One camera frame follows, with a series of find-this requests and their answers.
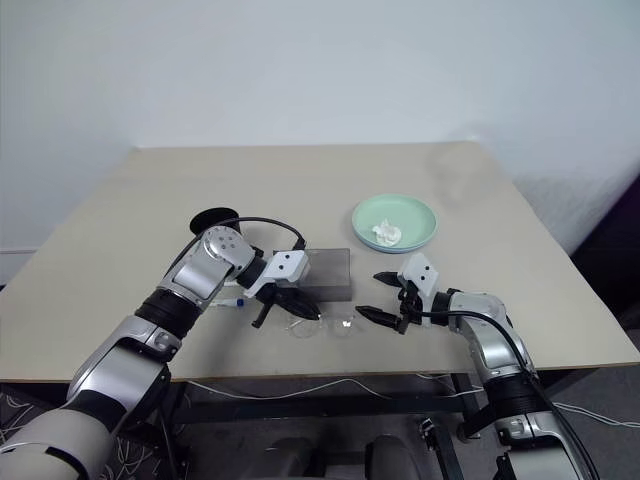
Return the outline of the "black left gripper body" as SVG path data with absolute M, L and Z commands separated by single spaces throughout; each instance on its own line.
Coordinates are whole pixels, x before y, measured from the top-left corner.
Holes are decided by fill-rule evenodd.
M 293 305 L 298 294 L 299 290 L 295 287 L 282 287 L 276 283 L 267 283 L 258 290 L 256 299 L 263 304 L 276 304 L 285 307 Z

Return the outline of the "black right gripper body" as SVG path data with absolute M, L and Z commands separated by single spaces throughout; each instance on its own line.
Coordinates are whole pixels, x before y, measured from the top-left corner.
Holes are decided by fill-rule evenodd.
M 405 334 L 410 324 L 422 325 L 423 302 L 417 286 L 412 281 L 396 278 L 396 283 L 400 288 L 398 300 L 401 314 L 396 331 Z

